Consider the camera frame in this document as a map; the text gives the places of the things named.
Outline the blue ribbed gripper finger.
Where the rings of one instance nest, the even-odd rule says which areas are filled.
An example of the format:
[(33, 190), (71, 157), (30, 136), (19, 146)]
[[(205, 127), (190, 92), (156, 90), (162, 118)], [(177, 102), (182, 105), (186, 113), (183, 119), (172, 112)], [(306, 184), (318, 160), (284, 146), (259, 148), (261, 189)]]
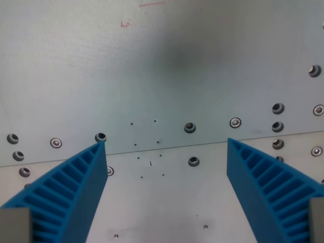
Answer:
[(86, 242), (107, 181), (104, 142), (54, 167), (4, 203), (29, 208), (32, 242)]
[(309, 201), (323, 186), (260, 150), (229, 138), (227, 177), (257, 242), (310, 242)]

